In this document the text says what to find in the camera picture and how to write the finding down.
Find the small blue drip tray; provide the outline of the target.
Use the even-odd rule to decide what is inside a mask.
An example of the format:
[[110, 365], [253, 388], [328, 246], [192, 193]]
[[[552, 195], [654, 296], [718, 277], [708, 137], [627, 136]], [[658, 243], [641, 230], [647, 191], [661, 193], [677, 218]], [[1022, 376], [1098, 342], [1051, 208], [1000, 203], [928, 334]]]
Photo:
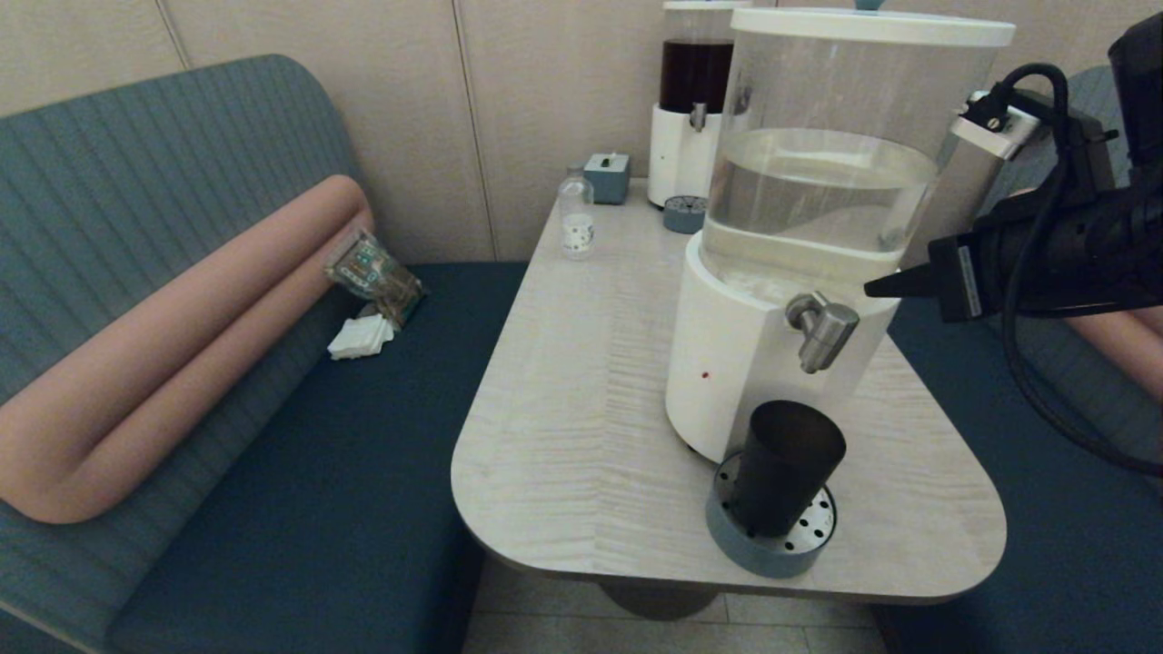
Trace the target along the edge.
[[698, 196], [676, 196], [663, 205], [663, 227], [677, 234], [701, 232], [709, 199]]

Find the metal water dispenser tap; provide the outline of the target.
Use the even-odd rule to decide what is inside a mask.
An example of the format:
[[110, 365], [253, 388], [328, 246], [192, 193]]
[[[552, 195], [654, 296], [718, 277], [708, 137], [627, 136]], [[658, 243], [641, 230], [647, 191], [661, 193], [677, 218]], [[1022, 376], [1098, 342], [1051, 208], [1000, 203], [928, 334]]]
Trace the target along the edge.
[[802, 334], [799, 365], [807, 375], [832, 367], [843, 351], [852, 332], [859, 327], [859, 314], [844, 303], [828, 301], [822, 293], [802, 293], [790, 299], [785, 319], [793, 330]]

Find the clear plastic bottle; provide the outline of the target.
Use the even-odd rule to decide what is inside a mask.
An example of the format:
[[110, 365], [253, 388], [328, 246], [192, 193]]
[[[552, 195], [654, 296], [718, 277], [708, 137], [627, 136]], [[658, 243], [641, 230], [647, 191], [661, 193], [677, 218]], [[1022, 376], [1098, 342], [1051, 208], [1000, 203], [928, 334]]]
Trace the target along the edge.
[[556, 208], [561, 219], [563, 255], [571, 261], [585, 260], [593, 253], [595, 227], [592, 215], [594, 187], [584, 175], [584, 166], [573, 164], [558, 185]]

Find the pink bolster cushion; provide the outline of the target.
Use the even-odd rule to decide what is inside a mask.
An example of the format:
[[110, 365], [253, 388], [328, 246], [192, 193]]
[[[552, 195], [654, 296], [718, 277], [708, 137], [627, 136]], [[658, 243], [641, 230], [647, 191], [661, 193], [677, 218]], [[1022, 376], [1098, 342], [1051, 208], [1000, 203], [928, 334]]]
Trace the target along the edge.
[[1163, 407], [1163, 306], [1068, 317], [1065, 324]]
[[0, 502], [43, 524], [115, 509], [320, 301], [373, 209], [324, 182], [179, 273], [0, 405]]

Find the small dispenser with dark drink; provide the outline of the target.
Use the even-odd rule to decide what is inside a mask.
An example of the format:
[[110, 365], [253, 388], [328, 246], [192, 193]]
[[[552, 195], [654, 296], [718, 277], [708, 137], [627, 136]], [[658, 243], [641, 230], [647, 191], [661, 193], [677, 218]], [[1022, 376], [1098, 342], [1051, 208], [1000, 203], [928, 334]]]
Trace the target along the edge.
[[[732, 12], [752, 0], [666, 0], [659, 91], [651, 115], [648, 199], [662, 207], [676, 196], [709, 197], [727, 87], [730, 85]], [[707, 105], [706, 127], [688, 125], [692, 104]]]

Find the large blue perforated drip tray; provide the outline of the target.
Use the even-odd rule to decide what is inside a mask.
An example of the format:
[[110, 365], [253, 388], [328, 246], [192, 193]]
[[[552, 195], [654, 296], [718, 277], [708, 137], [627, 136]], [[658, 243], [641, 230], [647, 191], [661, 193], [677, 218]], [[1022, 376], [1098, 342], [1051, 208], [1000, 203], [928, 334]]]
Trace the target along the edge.
[[832, 535], [839, 527], [839, 505], [830, 489], [819, 489], [789, 533], [759, 536], [751, 529], [744, 529], [732, 516], [741, 458], [740, 452], [732, 452], [719, 464], [711, 481], [709, 497], [702, 509], [711, 539], [727, 559], [745, 571], [769, 580], [789, 580], [805, 574], [832, 542]]

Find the clear snack packet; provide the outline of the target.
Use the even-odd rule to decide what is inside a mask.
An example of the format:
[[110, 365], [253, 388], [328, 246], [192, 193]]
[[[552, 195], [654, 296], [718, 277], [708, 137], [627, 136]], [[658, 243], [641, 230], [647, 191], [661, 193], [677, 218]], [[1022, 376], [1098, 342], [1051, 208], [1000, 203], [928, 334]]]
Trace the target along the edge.
[[372, 303], [394, 330], [404, 329], [427, 296], [423, 282], [386, 253], [369, 229], [350, 229], [331, 249], [323, 269], [329, 279]]

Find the blue-grey tissue box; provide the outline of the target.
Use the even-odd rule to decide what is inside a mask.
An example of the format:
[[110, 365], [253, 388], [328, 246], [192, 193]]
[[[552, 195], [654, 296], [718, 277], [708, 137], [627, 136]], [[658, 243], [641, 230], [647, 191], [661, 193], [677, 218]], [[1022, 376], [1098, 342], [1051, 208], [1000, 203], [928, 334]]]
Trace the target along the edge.
[[591, 154], [584, 165], [584, 177], [593, 189], [593, 202], [625, 204], [632, 179], [632, 155]]

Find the white water dispenser lid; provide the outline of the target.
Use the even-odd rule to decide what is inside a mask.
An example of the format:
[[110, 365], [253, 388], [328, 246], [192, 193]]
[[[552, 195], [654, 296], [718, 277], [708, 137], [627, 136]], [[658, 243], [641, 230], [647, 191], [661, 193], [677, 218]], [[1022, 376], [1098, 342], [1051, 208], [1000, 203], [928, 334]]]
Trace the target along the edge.
[[941, 48], [1005, 48], [1015, 24], [939, 14], [840, 8], [740, 8], [732, 12], [732, 29], [859, 43], [899, 43]]

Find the clear water dispenser white base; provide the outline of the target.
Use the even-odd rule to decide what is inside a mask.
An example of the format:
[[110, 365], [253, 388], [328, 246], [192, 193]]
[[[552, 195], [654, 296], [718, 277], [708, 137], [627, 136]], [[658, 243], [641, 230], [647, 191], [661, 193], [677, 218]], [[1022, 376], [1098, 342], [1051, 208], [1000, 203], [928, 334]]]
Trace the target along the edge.
[[[742, 443], [752, 410], [822, 412], [852, 394], [899, 303], [865, 282], [899, 271], [947, 162], [951, 126], [1005, 48], [859, 43], [734, 31], [702, 229], [686, 246], [668, 418], [702, 457]], [[859, 314], [807, 375], [790, 299]]]

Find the white paper napkins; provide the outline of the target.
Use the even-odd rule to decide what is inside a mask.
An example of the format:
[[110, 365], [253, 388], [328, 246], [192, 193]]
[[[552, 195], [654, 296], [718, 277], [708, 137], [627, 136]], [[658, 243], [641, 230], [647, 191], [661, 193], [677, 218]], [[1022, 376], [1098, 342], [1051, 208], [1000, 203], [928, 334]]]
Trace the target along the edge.
[[394, 335], [395, 329], [381, 314], [350, 319], [331, 339], [327, 351], [336, 361], [374, 356]]

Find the teal bench sofa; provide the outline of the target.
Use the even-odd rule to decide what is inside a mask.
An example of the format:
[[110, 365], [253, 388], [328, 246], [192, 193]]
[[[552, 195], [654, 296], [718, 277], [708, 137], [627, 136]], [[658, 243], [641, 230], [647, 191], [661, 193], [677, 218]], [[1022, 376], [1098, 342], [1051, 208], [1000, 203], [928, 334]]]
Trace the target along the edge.
[[[285, 55], [0, 119], [0, 405], [179, 273], [361, 168]], [[331, 279], [115, 509], [0, 502], [0, 654], [461, 654], [483, 550], [452, 453], [526, 273], [423, 265], [385, 351], [328, 355]]]
[[[1163, 654], [1163, 481], [1068, 442], [1025, 401], [997, 317], [946, 324], [906, 299], [889, 335], [1001, 497], [1007, 542], [994, 573], [956, 599], [873, 605], [890, 654]], [[1163, 462], [1163, 401], [1071, 324], [1019, 320], [1047, 401], [1083, 431]]]

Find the dark brown plastic cup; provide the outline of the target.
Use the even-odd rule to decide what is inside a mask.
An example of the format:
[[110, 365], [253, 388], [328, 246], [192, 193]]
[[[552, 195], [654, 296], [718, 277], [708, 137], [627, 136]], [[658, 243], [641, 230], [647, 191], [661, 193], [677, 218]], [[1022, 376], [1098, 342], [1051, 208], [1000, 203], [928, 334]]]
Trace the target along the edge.
[[764, 401], [749, 418], [732, 492], [732, 516], [756, 536], [782, 536], [847, 452], [832, 418], [800, 401]]

